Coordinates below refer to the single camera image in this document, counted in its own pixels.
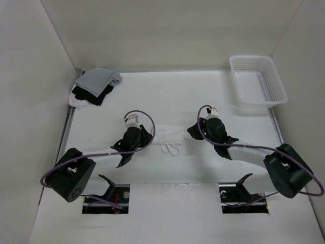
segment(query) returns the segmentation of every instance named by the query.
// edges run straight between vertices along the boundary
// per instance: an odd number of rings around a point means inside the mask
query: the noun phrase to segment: gray wall
[[[0,2],[0,243],[28,242],[75,71],[39,0]]]
[[[229,69],[271,55],[302,0],[41,0],[75,67]]]
[[[325,1],[304,0],[273,53],[289,101],[276,107],[284,140],[292,144],[325,184]],[[319,192],[310,183],[311,192]],[[325,197],[313,198],[325,229]]]

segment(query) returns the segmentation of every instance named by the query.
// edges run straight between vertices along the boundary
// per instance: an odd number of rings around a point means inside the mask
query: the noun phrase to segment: plastic basket
[[[232,56],[233,84],[239,107],[270,108],[288,101],[273,60],[266,56]]]

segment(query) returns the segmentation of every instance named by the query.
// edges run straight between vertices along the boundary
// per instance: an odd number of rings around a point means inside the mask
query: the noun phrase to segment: white garment
[[[75,107],[76,109],[82,109],[84,106],[88,106],[89,102],[87,100],[78,100],[76,99],[76,95],[72,93],[72,90],[76,87],[76,84],[73,84],[69,95],[69,105],[71,107]]]
[[[153,138],[152,144],[160,145],[164,154],[170,154],[177,157],[179,155],[177,145],[183,145],[183,141],[183,126],[156,126],[156,134]]]

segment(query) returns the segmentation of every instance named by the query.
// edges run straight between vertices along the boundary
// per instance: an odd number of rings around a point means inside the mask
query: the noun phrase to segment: table surface
[[[66,149],[109,148],[122,138],[123,116],[133,109],[149,113],[156,125],[187,129],[195,124],[204,104],[218,109],[229,135],[256,145],[280,145],[267,109],[236,106],[230,72],[121,75],[123,82],[102,106],[75,111]],[[140,115],[140,123],[150,128],[145,116]],[[97,165],[84,194],[102,194],[107,189],[99,173],[117,184],[131,184],[128,215],[82,215],[82,198],[68,204],[45,189],[30,243],[324,243],[307,196],[273,196],[268,200],[270,214],[223,215],[216,182],[237,181],[265,169],[223,159],[213,146],[188,134],[179,149],[180,155],[173,157],[152,145],[118,169],[119,157],[95,159]]]

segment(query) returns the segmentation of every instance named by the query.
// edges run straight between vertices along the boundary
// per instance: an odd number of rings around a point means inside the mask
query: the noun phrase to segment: black cloth
[[[86,91],[85,89],[82,89],[81,87],[76,86],[72,93],[76,95],[76,99],[78,100],[87,100],[88,102],[95,104],[97,106],[101,106],[105,96],[110,93],[113,90],[112,85],[107,85],[106,88],[103,90],[103,92],[97,97],[95,97],[90,92]]]

